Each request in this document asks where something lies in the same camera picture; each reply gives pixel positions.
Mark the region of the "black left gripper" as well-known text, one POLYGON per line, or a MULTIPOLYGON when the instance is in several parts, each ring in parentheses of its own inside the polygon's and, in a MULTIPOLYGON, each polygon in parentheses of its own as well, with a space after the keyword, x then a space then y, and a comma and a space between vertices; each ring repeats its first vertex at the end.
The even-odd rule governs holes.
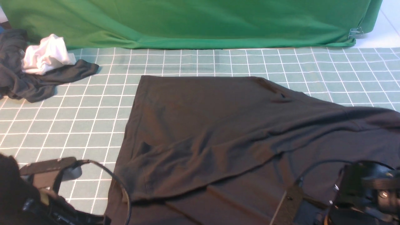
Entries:
POLYGON ((40 198, 27 198, 22 211, 34 215, 43 225, 105 225, 106 216, 76 210, 66 200, 47 188, 38 189, 40 198))

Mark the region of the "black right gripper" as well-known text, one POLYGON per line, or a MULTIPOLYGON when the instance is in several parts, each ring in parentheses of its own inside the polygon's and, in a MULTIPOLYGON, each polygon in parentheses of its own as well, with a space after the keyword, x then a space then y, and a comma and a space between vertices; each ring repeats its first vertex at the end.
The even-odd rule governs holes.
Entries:
POLYGON ((398 225, 399 170, 376 161, 344 169, 326 225, 398 225))

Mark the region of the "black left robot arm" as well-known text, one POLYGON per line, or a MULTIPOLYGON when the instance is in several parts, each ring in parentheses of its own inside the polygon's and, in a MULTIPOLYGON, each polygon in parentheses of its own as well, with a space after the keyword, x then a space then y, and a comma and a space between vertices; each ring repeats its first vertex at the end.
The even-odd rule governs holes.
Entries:
POLYGON ((61 182, 79 178, 81 165, 66 157, 19 168, 14 157, 1 155, 1 224, 111 224, 108 216, 79 211, 58 194, 61 182))

